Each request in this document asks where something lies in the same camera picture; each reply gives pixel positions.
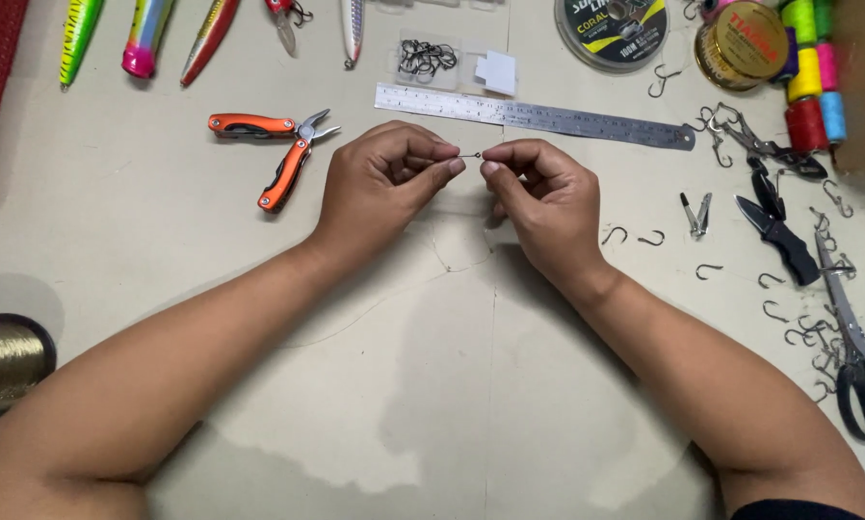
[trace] orange multi-tool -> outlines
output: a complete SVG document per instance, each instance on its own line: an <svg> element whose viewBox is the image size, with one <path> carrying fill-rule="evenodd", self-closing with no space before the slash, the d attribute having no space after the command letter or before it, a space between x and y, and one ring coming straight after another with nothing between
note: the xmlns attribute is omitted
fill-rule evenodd
<svg viewBox="0 0 865 520"><path fill-rule="evenodd" d="M208 118L208 128L218 137L271 139L274 137L297 137L291 150L275 171L275 180L266 186L259 198L259 207L270 213L278 213L285 207L288 198L298 184L304 161L311 156L311 142L339 130L341 127L316 130L314 125L323 119L330 109L314 114L296 123L292 119L273 119L251 114L214 114Z"/></svg>

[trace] hand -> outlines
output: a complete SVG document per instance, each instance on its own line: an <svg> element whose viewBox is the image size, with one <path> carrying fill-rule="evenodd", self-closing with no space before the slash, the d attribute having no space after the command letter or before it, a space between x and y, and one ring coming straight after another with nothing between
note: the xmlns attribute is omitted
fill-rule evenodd
<svg viewBox="0 0 865 520"><path fill-rule="evenodd" d="M391 121L336 150L317 228L308 238L323 254L368 264L456 175L459 148L418 126Z"/></svg>
<svg viewBox="0 0 865 520"><path fill-rule="evenodd" d="M571 284L587 281L587 289L600 289L615 275L600 253L600 186L593 172L540 139L503 143L483 157L481 174L498 200L494 216L509 217L522 251L555 287L566 294Z"/></svg>

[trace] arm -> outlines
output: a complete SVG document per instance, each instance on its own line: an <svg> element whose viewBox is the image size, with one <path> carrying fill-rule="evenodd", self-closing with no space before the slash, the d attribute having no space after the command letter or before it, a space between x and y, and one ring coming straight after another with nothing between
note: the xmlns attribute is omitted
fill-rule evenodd
<svg viewBox="0 0 865 520"><path fill-rule="evenodd" d="M48 377L0 419L0 518L143 514L139 476L315 302L397 239L464 169L450 159L458 153L413 125L370 130L334 154L311 237Z"/></svg>
<svg viewBox="0 0 865 520"><path fill-rule="evenodd" d="M605 262L592 172L542 141L505 143L484 158L482 174L499 201L496 216L508 214L532 265L711 459L729 514L782 498L865 517L863 468L803 391L737 341Z"/></svg>

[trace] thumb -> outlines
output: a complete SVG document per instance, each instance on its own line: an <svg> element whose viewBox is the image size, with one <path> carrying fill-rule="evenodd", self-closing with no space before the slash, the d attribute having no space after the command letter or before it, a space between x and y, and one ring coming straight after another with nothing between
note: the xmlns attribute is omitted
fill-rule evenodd
<svg viewBox="0 0 865 520"><path fill-rule="evenodd" d="M425 207L439 193L439 190L463 171L465 171L465 161L453 157L429 165L413 179L401 184L399 189L404 191L415 207L419 209Z"/></svg>
<svg viewBox="0 0 865 520"><path fill-rule="evenodd" d="M507 165L486 161L481 165L481 175L485 178L490 191L500 199L500 206L511 219L528 212L531 204L535 202Z"/></svg>

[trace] pink thread spool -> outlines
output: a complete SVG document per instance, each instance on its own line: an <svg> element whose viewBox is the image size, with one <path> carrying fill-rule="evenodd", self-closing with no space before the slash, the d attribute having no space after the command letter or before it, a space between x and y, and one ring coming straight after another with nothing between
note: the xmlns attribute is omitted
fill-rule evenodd
<svg viewBox="0 0 865 520"><path fill-rule="evenodd" d="M703 20L705 23L712 23L715 21L718 13L722 11L728 4L731 2L737 2L738 0L704 0L703 2ZM761 3L761 0L752 0L756 3Z"/></svg>
<svg viewBox="0 0 865 520"><path fill-rule="evenodd" d="M818 51L818 68L821 70L821 89L835 91L837 89L837 62L834 60L834 47L828 43L819 43L814 50Z"/></svg>

